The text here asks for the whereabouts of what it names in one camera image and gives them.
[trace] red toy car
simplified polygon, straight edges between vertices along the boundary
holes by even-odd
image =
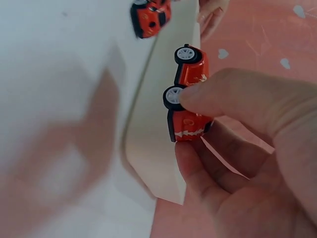
[[[185,110],[179,103],[179,93],[189,85],[206,81],[209,77],[209,64],[205,52],[185,44],[175,51],[178,64],[174,86],[167,88],[163,102],[168,109],[167,123],[172,142],[199,138],[212,124],[212,118]]]
[[[170,21],[170,0],[135,0],[130,13],[136,36],[148,38]]]

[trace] hand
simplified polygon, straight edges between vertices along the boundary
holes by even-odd
[[[227,115],[275,151],[243,140],[215,121],[203,140],[176,143],[179,169],[214,220],[218,238],[317,237],[317,87],[257,72],[225,69],[186,88],[181,104]]]
[[[228,9],[229,0],[199,0],[200,13],[198,22],[201,25],[201,39],[208,39],[221,22]]]

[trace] pink surface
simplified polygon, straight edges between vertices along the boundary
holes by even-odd
[[[296,5],[301,17],[294,12]],[[231,0],[221,25],[202,48],[209,55],[212,73],[224,67],[240,67],[316,81],[316,1]],[[228,56],[220,59],[219,50],[226,50]],[[288,61],[289,67],[281,60]],[[249,141],[268,148],[240,123],[228,118],[223,122]],[[211,218],[190,192],[184,206],[158,200],[151,238],[212,237]]]

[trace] white surface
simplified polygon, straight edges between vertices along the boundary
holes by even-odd
[[[200,28],[196,22],[198,1],[173,4],[173,18],[158,37],[137,95],[125,150],[127,159],[154,196],[183,204],[186,184],[169,138],[162,96],[175,79],[175,50],[184,44],[200,47]]]
[[[156,201],[119,151],[154,42],[131,3],[1,1],[0,237],[149,237]]]

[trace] heart pattern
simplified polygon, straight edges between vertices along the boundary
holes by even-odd
[[[226,51],[225,49],[219,49],[218,52],[219,52],[218,58],[221,60],[227,58],[229,55],[228,51]]]
[[[286,69],[291,69],[291,65],[289,64],[289,60],[287,58],[281,59],[281,65]]]
[[[305,12],[304,12],[304,9],[303,9],[302,6],[296,5],[296,6],[293,8],[293,11],[294,11],[295,14],[298,15],[300,18],[306,18],[306,15],[305,15]]]

